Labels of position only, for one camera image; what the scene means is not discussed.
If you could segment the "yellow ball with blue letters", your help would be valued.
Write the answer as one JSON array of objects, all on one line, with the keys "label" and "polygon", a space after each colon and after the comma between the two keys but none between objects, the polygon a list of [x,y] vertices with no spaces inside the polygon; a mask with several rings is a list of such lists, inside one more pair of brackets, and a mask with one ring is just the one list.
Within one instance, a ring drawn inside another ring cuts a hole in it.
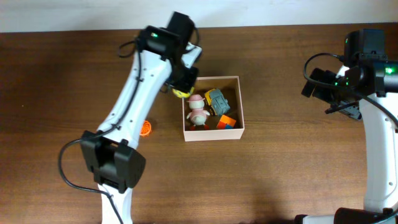
[{"label": "yellow ball with blue letters", "polygon": [[188,92],[182,92],[174,88],[172,89],[172,93],[179,98],[190,98],[193,92],[194,92],[194,87],[191,87],[191,89]]}]

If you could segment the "multicoloured puzzle cube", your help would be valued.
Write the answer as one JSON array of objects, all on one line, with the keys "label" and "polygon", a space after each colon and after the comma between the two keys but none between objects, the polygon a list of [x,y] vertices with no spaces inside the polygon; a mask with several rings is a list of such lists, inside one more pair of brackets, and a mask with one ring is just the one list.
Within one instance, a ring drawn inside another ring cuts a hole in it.
[{"label": "multicoloured puzzle cube", "polygon": [[217,129],[233,129],[235,127],[236,120],[229,116],[222,115],[216,128]]}]

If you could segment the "orange ribbed plastic toy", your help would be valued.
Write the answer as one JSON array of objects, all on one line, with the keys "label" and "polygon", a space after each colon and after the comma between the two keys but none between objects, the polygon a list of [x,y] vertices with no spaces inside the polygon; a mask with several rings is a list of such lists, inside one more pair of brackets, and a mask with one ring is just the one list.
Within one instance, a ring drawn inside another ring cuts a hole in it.
[{"label": "orange ribbed plastic toy", "polygon": [[140,136],[142,137],[148,136],[151,132],[152,132],[152,125],[148,120],[145,120],[140,131]]}]

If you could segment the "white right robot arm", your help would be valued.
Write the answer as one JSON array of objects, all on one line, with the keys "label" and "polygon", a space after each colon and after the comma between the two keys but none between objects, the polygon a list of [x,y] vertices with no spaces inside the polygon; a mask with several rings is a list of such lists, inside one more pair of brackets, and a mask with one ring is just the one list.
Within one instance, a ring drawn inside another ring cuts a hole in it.
[{"label": "white right robot arm", "polygon": [[295,223],[397,223],[397,62],[350,60],[338,73],[304,74],[302,95],[330,104],[363,121],[367,187],[362,209],[339,208],[332,215],[297,215]]}]

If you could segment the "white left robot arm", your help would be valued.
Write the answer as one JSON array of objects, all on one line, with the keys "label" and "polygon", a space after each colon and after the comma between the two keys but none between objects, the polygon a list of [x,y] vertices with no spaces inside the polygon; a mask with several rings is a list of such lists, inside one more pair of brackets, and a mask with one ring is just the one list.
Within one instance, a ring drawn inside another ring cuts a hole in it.
[{"label": "white left robot arm", "polygon": [[124,88],[107,118],[95,133],[80,139],[88,170],[101,194],[103,223],[132,223],[132,190],[146,165],[139,152],[140,132],[156,95],[163,86],[182,96],[193,91],[201,55],[191,44],[193,25],[148,26],[134,40],[134,61]]}]

